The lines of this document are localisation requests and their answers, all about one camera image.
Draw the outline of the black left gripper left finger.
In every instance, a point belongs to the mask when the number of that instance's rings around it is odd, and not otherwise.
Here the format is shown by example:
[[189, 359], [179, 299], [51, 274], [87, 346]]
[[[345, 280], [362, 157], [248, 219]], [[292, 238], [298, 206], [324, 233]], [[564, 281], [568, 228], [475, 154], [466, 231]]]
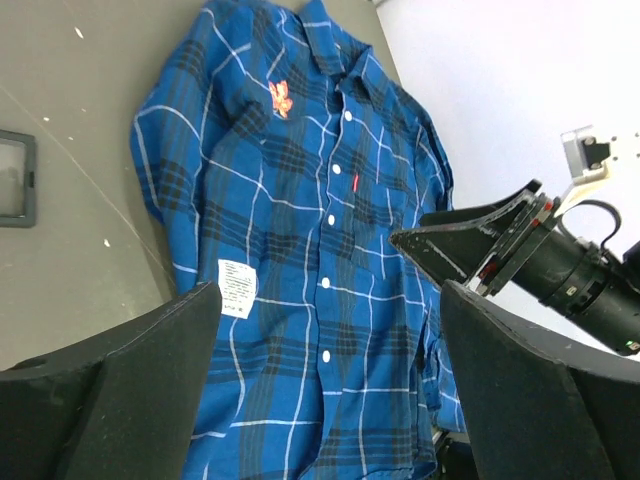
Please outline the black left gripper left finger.
[[221, 306], [201, 284], [2, 371], [2, 478], [180, 478]]

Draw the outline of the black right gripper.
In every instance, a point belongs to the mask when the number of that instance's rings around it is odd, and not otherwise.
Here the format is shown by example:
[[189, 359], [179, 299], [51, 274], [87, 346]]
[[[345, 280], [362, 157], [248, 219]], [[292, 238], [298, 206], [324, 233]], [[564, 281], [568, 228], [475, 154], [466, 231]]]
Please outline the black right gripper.
[[[529, 181], [497, 202], [425, 213], [419, 228], [393, 232], [391, 245], [435, 286], [469, 283], [482, 296], [509, 282], [621, 356], [639, 352], [639, 247], [622, 258], [607, 247], [563, 235], [558, 199]], [[428, 226], [466, 222], [471, 229]]]

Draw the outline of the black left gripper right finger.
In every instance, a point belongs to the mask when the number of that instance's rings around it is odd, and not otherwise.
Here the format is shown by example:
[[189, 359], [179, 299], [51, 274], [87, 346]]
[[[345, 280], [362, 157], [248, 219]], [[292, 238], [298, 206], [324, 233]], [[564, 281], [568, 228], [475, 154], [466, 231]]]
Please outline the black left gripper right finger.
[[638, 478], [638, 362], [452, 281], [440, 317], [481, 478]]

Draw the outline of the blue plaid button shirt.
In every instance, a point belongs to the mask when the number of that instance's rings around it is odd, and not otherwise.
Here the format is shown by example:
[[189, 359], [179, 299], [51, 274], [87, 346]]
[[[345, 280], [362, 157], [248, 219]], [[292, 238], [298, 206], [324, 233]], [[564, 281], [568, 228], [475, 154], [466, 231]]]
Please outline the blue plaid button shirt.
[[178, 292], [223, 297], [182, 477], [430, 477], [433, 429], [465, 422], [438, 290], [389, 237], [448, 210], [453, 179], [371, 46], [320, 1], [210, 1], [131, 151]]

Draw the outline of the red maple leaf brooch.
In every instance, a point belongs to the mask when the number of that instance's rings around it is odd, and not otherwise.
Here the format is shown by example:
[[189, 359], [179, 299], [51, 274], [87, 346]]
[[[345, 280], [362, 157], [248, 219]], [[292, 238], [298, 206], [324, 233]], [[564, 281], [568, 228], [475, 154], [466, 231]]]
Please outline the red maple leaf brooch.
[[293, 108], [293, 100], [289, 96], [289, 87], [286, 80], [268, 83], [272, 99], [272, 110], [283, 119], [287, 119]]

